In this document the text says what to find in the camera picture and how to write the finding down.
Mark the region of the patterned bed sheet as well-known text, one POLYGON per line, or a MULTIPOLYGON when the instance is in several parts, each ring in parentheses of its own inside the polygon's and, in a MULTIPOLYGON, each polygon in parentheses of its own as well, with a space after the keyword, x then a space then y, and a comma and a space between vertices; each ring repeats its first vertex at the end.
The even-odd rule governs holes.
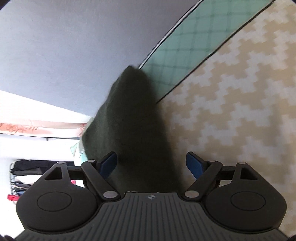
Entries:
POLYGON ((180 191, 191 151, 250 163, 295 201, 295 3, 274 1, 156 105, 180 191))

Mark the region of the grey-blue headboard panel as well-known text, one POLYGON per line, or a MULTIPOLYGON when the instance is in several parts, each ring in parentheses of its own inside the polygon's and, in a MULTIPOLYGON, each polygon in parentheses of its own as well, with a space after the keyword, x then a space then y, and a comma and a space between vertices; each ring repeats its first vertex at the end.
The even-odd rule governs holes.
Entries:
POLYGON ((9 1, 1 90, 94 115, 195 1, 9 1))

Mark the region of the dark green knit sweater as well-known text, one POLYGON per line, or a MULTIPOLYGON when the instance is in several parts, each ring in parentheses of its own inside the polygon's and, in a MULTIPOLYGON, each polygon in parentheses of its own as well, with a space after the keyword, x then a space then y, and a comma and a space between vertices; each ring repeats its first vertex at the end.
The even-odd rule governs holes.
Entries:
POLYGON ((88 159, 110 152, 117 165, 108 181, 120 192, 177 192, 179 173, 156 96, 143 71, 128 66, 82 135, 88 159))

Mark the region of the pink floral curtain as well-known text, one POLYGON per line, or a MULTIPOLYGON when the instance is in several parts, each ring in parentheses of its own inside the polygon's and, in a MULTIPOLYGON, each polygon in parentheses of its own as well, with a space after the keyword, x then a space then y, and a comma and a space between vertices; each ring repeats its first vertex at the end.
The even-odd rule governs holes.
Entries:
POLYGON ((57 123, 51 126, 15 125, 1 123, 1 134, 29 137, 77 138, 83 133, 86 123, 57 123))

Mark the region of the clothes rack with garments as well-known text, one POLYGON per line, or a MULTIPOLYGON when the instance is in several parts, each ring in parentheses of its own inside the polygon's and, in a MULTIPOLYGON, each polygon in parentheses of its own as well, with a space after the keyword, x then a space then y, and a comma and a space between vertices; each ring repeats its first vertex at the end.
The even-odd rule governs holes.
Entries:
POLYGON ((16 205, 19 198, 43 174, 45 174, 56 161, 16 159, 10 164, 10 193, 7 199, 16 205))

